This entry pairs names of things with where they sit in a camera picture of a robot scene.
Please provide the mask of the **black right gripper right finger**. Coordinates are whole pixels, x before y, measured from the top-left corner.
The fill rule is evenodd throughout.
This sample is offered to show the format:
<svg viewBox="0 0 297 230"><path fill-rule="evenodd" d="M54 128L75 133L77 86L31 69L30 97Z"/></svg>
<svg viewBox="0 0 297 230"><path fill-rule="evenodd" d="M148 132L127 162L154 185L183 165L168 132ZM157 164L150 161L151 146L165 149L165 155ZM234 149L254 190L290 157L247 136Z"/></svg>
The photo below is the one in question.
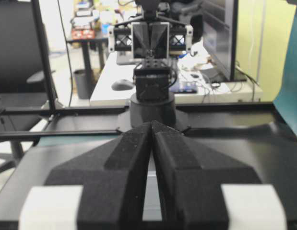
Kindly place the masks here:
<svg viewBox="0 0 297 230"><path fill-rule="evenodd" d="M285 230L283 204L254 168L152 122L157 173L186 230Z"/></svg>

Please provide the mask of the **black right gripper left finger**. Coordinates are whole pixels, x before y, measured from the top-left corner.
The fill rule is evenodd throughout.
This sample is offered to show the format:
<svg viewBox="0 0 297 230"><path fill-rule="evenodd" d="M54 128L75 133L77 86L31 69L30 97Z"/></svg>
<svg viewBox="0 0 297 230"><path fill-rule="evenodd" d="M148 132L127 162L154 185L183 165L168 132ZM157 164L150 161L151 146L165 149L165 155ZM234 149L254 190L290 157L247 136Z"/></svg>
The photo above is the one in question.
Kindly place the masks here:
<svg viewBox="0 0 297 230"><path fill-rule="evenodd" d="M145 123L72 158L30 189L21 230L134 229L143 218L152 144Z"/></svg>

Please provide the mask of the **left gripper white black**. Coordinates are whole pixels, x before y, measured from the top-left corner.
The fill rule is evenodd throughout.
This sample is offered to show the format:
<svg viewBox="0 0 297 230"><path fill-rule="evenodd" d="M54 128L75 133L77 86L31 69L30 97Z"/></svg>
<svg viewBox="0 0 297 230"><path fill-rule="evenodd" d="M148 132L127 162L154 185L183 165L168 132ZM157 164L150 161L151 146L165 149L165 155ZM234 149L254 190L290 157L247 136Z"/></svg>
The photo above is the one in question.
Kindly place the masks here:
<svg viewBox="0 0 297 230"><path fill-rule="evenodd" d="M137 59L166 59L170 52L191 51L193 27L166 17L160 0L137 0L141 12L132 19L110 25L108 51L130 51Z"/></svg>

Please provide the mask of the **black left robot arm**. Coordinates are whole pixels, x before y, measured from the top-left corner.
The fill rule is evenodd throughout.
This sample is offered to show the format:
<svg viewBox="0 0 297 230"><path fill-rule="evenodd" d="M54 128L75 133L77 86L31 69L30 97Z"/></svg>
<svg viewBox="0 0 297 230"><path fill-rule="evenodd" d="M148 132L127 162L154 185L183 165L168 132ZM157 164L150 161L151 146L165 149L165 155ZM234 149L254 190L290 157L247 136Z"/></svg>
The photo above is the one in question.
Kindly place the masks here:
<svg viewBox="0 0 297 230"><path fill-rule="evenodd" d="M101 146L53 167L42 186L28 192L21 209L20 230L142 230L152 124L178 129L182 114L170 92L178 74L164 60L170 32L185 35L190 49L193 28L159 14L157 0L139 0L140 16L108 28L109 49L127 28L131 52L141 62L134 68L136 92L128 112L131 128Z"/></svg>

